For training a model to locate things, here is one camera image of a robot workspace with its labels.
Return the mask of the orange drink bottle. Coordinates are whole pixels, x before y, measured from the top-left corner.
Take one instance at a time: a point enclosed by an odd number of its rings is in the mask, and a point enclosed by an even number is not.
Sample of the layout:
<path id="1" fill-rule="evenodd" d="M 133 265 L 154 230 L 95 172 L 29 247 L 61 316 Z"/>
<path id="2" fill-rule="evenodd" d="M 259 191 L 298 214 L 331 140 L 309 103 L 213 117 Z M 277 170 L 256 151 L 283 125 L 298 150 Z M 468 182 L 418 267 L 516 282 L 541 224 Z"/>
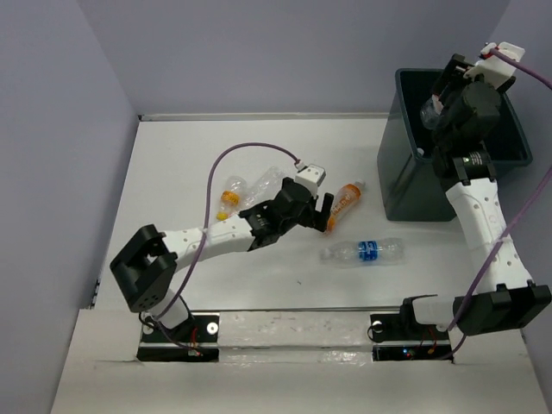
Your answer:
<path id="1" fill-rule="evenodd" d="M 352 183 L 344 185 L 336 193 L 324 232 L 325 235 L 331 234 L 335 230 L 336 225 L 360 202 L 365 189 L 366 182 L 362 179 L 357 179 Z"/>

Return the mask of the red blue label water bottle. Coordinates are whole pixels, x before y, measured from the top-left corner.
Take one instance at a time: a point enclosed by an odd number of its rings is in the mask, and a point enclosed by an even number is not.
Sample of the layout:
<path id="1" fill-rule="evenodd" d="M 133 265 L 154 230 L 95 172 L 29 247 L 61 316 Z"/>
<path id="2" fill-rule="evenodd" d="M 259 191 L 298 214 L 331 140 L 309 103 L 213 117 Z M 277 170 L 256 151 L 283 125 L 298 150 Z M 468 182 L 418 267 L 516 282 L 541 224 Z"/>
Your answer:
<path id="1" fill-rule="evenodd" d="M 423 126 L 434 130 L 439 122 L 443 104 L 437 95 L 432 95 L 421 107 L 419 115 Z"/>

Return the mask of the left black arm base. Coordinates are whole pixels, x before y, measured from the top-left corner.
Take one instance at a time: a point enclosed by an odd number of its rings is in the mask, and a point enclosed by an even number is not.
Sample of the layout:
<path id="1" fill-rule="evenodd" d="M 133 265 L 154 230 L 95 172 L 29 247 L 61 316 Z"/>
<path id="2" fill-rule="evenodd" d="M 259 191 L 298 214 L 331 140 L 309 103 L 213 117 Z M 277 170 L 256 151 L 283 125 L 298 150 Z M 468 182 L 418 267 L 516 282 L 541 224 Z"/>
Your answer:
<path id="1" fill-rule="evenodd" d="M 142 362 L 217 362 L 219 360 L 219 321 L 216 312 L 194 312 L 193 325 L 177 332 L 167 329 L 167 338 L 157 323 L 141 313 L 141 336 L 136 358 Z"/>

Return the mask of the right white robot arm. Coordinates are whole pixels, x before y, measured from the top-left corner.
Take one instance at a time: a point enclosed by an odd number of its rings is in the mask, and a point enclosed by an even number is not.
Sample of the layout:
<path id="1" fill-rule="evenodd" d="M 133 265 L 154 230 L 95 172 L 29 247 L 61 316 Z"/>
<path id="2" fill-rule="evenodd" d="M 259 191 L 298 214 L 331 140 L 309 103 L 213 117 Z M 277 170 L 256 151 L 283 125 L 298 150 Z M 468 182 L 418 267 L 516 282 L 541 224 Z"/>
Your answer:
<path id="1" fill-rule="evenodd" d="M 521 329 L 551 302 L 518 255 L 499 202 L 498 179 L 515 162 L 531 160 L 527 141 L 506 91 L 521 59 L 501 60 L 496 50 L 475 64 L 454 54 L 433 84 L 427 118 L 432 166 L 465 236 L 476 275 L 463 295 L 407 298 L 398 331 L 416 338 L 428 326 L 459 328 L 465 336 Z"/>

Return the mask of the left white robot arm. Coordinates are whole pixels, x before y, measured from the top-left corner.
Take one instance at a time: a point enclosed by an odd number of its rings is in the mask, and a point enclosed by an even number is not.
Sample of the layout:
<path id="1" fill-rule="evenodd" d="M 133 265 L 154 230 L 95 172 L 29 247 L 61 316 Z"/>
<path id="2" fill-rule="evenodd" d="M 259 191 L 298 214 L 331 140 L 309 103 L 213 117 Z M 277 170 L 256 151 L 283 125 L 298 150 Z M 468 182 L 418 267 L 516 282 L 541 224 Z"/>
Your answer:
<path id="1" fill-rule="evenodd" d="M 317 192 L 285 178 L 272 200 L 243 210 L 207 229 L 161 232 L 152 224 L 139 228 L 110 263 L 110 270 L 135 314 L 161 322 L 168 338 L 180 341 L 191 330 L 191 315 L 170 288 L 173 276 L 199 261 L 265 248 L 296 226 L 324 232 L 334 195 L 325 193 L 316 210 Z"/>

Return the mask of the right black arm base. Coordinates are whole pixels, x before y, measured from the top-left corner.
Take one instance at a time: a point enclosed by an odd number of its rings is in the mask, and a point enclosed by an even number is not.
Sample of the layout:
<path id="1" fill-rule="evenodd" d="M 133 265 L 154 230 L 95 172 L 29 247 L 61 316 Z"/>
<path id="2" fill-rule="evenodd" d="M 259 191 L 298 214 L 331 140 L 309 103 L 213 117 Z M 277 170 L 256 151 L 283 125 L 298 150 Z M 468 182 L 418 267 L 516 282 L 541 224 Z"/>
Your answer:
<path id="1" fill-rule="evenodd" d="M 417 321 L 413 304 L 420 298 L 426 295 L 406 298 L 396 311 L 370 316 L 367 338 L 374 361 L 454 361 L 449 333 Z"/>

